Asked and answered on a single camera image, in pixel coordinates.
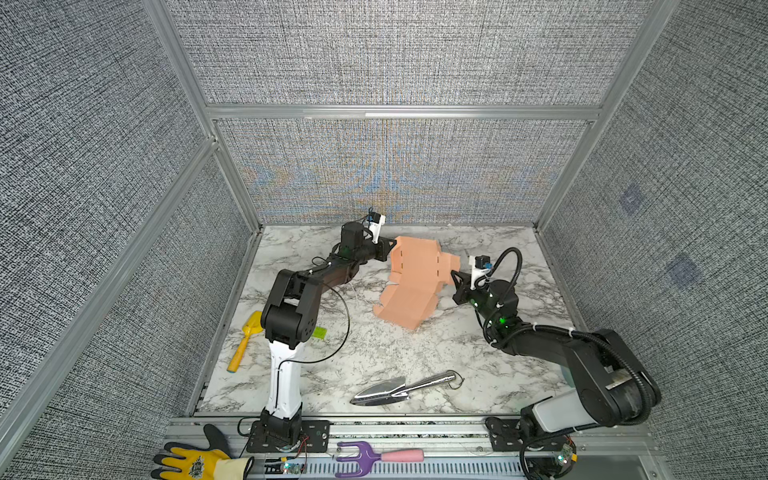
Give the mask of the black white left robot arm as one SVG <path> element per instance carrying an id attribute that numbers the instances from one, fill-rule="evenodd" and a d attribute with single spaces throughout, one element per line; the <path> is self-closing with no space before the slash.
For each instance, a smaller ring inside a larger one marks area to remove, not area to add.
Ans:
<path id="1" fill-rule="evenodd" d="M 268 431 L 283 437 L 298 432 L 300 372 L 306 363 L 300 356 L 315 330 L 322 295 L 350 282 L 367 262 L 388 259 L 397 241 L 381 235 L 385 223 L 386 216 L 377 212 L 347 222 L 339 242 L 317 264 L 277 274 L 261 316 L 271 358 L 269 399 L 261 413 Z"/>

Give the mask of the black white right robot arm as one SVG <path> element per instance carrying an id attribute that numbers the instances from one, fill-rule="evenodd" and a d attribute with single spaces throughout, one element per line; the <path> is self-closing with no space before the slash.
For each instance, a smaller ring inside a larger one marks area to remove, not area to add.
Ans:
<path id="1" fill-rule="evenodd" d="M 494 278 L 497 265 L 487 256 L 471 258 L 470 266 L 470 272 L 452 271 L 453 300 L 472 307 L 484 340 L 501 353 L 564 367 L 572 379 L 569 391 L 522 409 L 515 427 L 521 446 L 649 418 L 660 388 L 617 332 L 526 322 L 518 314 L 518 279 Z"/>

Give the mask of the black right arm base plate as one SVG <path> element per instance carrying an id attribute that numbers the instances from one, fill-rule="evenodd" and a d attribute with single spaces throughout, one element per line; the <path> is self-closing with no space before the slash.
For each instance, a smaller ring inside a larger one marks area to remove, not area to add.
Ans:
<path id="1" fill-rule="evenodd" d="M 519 451 L 525 441 L 541 433 L 532 417 L 486 417 L 484 427 L 494 452 Z"/>

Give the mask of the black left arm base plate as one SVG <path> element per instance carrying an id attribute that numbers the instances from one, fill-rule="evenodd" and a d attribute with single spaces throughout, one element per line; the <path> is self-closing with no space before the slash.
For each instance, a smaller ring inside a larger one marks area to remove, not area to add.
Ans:
<path id="1" fill-rule="evenodd" d="M 248 453 L 325 453 L 330 440 L 331 423 L 325 420 L 257 420 L 252 424 L 246 443 Z"/>

